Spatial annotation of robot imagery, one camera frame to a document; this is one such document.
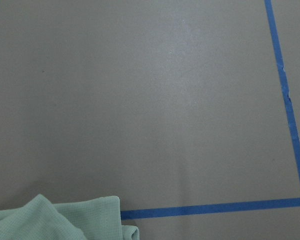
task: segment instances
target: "towel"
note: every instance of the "towel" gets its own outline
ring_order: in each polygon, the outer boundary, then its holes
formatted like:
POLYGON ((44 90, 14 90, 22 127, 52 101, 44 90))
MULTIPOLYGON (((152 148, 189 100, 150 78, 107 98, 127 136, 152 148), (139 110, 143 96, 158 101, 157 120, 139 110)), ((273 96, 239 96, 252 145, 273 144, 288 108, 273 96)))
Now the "towel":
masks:
POLYGON ((139 229, 121 225, 117 196, 52 204, 39 194, 0 210, 0 240, 139 240, 139 229))

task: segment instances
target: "cloth fold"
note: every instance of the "cloth fold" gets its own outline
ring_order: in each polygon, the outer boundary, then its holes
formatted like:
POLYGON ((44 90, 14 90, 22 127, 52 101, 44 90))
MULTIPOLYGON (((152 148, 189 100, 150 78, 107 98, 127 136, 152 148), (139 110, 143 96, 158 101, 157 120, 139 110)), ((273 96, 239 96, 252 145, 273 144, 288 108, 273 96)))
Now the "cloth fold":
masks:
POLYGON ((121 225, 120 199, 52 204, 39 194, 25 206, 0 210, 0 240, 139 240, 136 226, 121 225))

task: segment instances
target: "blue tape strip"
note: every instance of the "blue tape strip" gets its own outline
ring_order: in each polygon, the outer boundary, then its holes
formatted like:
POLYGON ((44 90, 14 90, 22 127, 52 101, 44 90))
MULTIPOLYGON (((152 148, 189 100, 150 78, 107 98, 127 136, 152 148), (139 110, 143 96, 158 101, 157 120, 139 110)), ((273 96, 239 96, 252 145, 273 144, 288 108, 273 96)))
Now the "blue tape strip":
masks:
POLYGON ((300 207, 300 198, 181 206, 121 212, 122 220, 300 207))
POLYGON ((298 174, 299 174, 299 180, 300 180, 300 140, 299 140, 299 135, 298 135, 298 129, 297 129, 297 124, 296 124, 294 109, 293 109, 292 101, 289 97, 288 80, 287 80, 287 75, 285 72, 283 56, 281 53, 281 47, 280 47, 278 31, 277 31, 277 27, 276 27, 274 11, 272 8, 272 3, 271 3, 271 0, 264 0, 264 3, 265 3, 265 8, 266 8, 266 13, 268 16, 268 22, 269 22, 269 27, 270 27, 270 32, 271 32, 271 38, 272 38, 272 44, 273 44, 273 49, 274 49, 274 54, 275 54, 275 59, 276 59, 276 65, 277 65, 277 69, 278 69, 278 73, 279 73, 281 90, 282 90, 282 95, 283 95, 283 100, 284 100, 284 105, 285 105, 285 111, 286 111, 288 126, 290 129, 290 135, 291 135, 291 140, 292 140, 292 144, 293 144, 294 156, 295 156, 295 161, 296 161, 297 170, 298 170, 298 174))

